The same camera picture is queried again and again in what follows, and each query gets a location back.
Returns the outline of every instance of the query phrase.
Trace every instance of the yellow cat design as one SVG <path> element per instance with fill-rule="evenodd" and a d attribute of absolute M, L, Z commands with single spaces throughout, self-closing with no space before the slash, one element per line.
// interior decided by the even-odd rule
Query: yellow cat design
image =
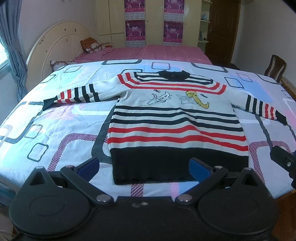
<path fill-rule="evenodd" d="M 209 106 L 210 106 L 209 102 L 207 104 L 202 103 L 202 101 L 197 97 L 197 92 L 195 92 L 195 91 L 187 91 L 186 94 L 187 94 L 188 97 L 193 98 L 196 101 L 196 103 L 199 106 L 201 106 L 202 108 L 204 108 L 204 109 L 209 108 Z"/>

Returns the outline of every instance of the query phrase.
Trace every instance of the chair backrest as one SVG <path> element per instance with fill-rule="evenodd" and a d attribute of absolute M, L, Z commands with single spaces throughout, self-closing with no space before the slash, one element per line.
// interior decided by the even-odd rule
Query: chair backrest
<path fill-rule="evenodd" d="M 273 78 L 276 82 L 279 83 L 283 76 L 283 73 L 286 70 L 286 67 L 286 62 L 282 58 L 273 54 L 270 60 L 270 64 L 266 69 L 264 75 Z"/>

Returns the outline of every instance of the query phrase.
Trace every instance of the headboard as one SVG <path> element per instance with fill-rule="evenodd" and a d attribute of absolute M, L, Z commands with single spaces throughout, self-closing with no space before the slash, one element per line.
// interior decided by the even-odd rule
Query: headboard
<path fill-rule="evenodd" d="M 80 23 L 65 21 L 46 30 L 34 44 L 27 59 L 26 88 L 32 90 L 51 74 L 50 60 L 70 61 L 83 52 L 80 41 L 90 37 Z"/>

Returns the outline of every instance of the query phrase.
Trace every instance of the window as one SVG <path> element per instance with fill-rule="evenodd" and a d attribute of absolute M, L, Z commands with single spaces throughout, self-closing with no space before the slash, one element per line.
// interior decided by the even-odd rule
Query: window
<path fill-rule="evenodd" d="M 0 69 L 8 63 L 7 55 L 4 51 L 4 47 L 0 44 Z"/>

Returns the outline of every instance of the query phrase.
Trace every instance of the poster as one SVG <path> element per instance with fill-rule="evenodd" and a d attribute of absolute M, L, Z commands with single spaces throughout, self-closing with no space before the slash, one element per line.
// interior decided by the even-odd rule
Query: poster
<path fill-rule="evenodd" d="M 126 20 L 126 46 L 143 47 L 145 40 L 145 20 Z"/>
<path fill-rule="evenodd" d="M 126 20 L 145 19 L 145 0 L 124 0 Z"/>
<path fill-rule="evenodd" d="M 183 39 L 183 22 L 164 21 L 163 44 L 181 45 Z"/>
<path fill-rule="evenodd" d="M 164 20 L 184 21 L 185 0 L 164 0 Z"/>

